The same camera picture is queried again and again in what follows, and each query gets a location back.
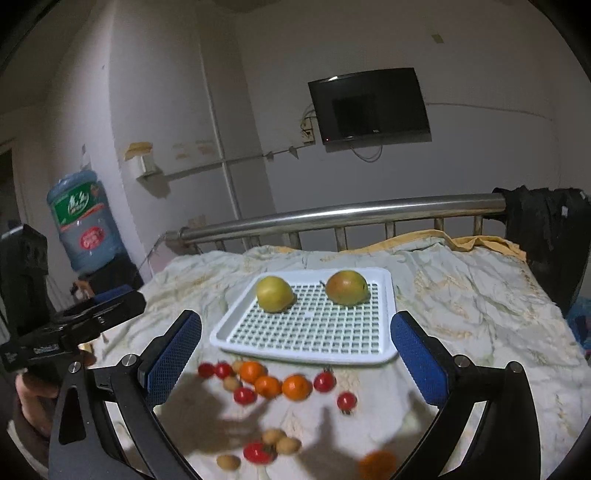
water bottle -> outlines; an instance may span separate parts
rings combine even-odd
[[[89,274],[126,254],[105,189],[92,170],[62,178],[47,194],[72,269]]]

tray grid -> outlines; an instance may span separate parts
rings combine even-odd
[[[255,299],[228,336],[228,342],[260,350],[301,353],[382,353],[378,283],[368,283],[370,299],[355,307],[332,303],[318,282],[291,287],[297,301],[289,310],[269,314]]]

green label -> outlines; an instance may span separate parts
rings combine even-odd
[[[100,209],[103,205],[98,201],[99,193],[99,186],[90,181],[77,186],[53,202],[51,206],[60,227],[67,226],[78,218]]]

television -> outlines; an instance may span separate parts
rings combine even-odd
[[[430,133],[413,68],[349,73],[309,82],[308,87],[324,145]]]

bed rail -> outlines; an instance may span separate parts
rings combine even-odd
[[[262,235],[280,233],[288,235],[290,247],[301,249],[300,232],[334,228],[340,252],[347,249],[348,226],[383,223],[385,237],[392,238],[399,221],[432,218],[434,228],[443,230],[445,218],[473,216],[473,234],[480,235],[482,216],[504,211],[505,199],[500,193],[418,197],[277,213],[201,228],[183,227],[177,232],[166,232],[164,241],[171,248],[214,242],[218,250],[225,250],[225,240],[243,239],[245,247],[257,247]]]

